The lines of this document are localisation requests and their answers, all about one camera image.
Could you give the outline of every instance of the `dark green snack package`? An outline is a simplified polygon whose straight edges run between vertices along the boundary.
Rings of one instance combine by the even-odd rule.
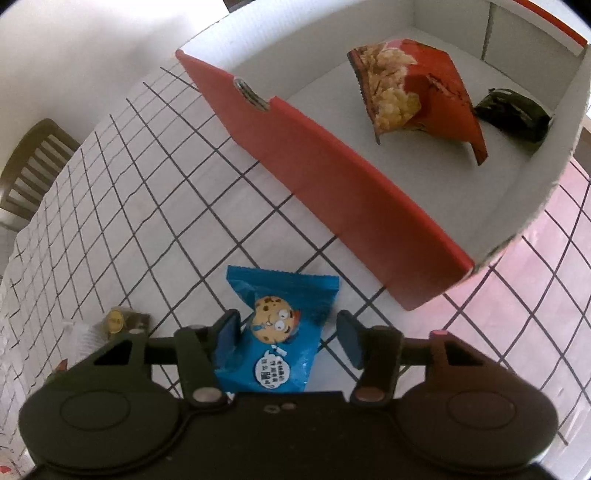
[[[537,143],[548,133],[550,116],[533,100],[508,88],[491,88],[476,105],[479,118],[512,137]]]

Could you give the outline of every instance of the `red snack bag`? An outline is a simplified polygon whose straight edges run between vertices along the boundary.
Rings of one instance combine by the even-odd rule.
[[[399,128],[470,142],[481,165],[488,156],[470,97],[449,55],[414,40],[358,47],[347,54],[379,136]]]

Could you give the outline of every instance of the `grid tablecloth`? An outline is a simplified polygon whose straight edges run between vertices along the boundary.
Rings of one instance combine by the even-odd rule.
[[[335,311],[410,337],[448,329],[514,370],[558,409],[560,432],[545,459],[552,468],[590,430],[581,429],[591,405],[588,192],[589,176],[572,161],[545,211],[494,266],[405,312],[229,138],[178,63],[160,68],[99,124],[17,236],[0,287],[0,447],[21,468],[31,465],[18,410],[67,355],[65,319],[92,324],[124,305],[150,313],[152,335],[168,336],[180,326],[211,325],[230,308],[245,316],[225,280],[228,265],[245,265],[338,275]],[[405,369],[397,395],[423,374]],[[348,395],[358,376],[332,315],[309,390]],[[181,394],[175,367],[156,367],[154,379]],[[562,478],[577,473],[563,470]]]

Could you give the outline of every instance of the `speech bubble text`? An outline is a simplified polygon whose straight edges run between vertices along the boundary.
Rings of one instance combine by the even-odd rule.
[[[279,355],[266,351],[255,365],[255,378],[265,388],[274,390],[290,377],[290,364]]]

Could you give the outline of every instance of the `chair backrest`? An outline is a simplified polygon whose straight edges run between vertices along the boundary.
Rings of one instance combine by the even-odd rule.
[[[53,120],[41,120],[17,145],[0,174],[0,208],[30,220],[80,144]]]

